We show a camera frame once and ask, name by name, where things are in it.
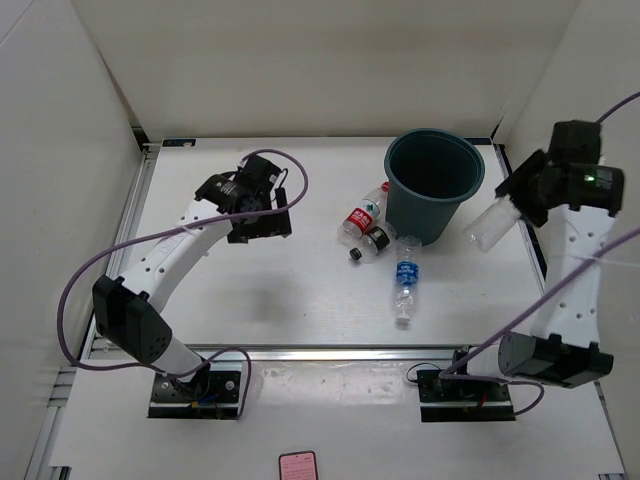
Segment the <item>clear unlabelled plastic bottle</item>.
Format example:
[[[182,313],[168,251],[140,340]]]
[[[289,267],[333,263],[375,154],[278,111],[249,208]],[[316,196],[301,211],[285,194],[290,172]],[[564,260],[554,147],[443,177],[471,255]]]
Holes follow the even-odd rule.
[[[510,196],[495,201],[463,231],[481,252],[489,252],[521,217]]]

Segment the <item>red label plastic bottle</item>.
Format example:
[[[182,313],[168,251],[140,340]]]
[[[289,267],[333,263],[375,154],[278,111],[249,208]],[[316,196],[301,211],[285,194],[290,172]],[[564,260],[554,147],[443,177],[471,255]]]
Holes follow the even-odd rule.
[[[385,181],[360,200],[338,228],[337,240],[340,243],[351,245],[374,226],[386,210],[388,191],[389,182]]]

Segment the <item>blue label plastic bottle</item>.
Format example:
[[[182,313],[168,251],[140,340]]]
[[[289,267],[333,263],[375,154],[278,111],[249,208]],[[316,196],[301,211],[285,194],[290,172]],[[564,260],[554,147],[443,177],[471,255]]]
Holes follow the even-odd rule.
[[[416,237],[401,237],[396,242],[396,267],[392,304],[395,322],[400,329],[409,327],[416,307],[421,253],[422,242]]]

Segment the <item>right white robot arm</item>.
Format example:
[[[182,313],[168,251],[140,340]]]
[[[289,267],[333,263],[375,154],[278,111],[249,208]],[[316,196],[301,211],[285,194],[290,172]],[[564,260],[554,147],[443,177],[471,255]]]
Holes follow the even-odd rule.
[[[548,149],[514,170],[465,229],[482,252],[518,222],[547,227],[551,245],[542,297],[443,372],[458,398],[476,397],[486,381],[573,389],[611,372],[614,358],[600,348],[597,261],[622,209],[625,175],[600,159],[600,124],[556,123]]]

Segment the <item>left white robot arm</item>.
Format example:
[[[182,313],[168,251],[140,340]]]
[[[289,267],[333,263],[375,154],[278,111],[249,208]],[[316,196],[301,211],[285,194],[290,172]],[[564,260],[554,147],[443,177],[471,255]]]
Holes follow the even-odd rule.
[[[219,241],[290,235],[286,193],[276,184],[283,171],[266,153],[251,152],[236,171],[209,177],[175,233],[162,235],[117,278],[102,276],[93,286],[99,334],[140,364],[176,375],[175,388],[188,400],[206,395],[210,377],[202,370],[203,358],[174,336],[161,313],[181,281]]]

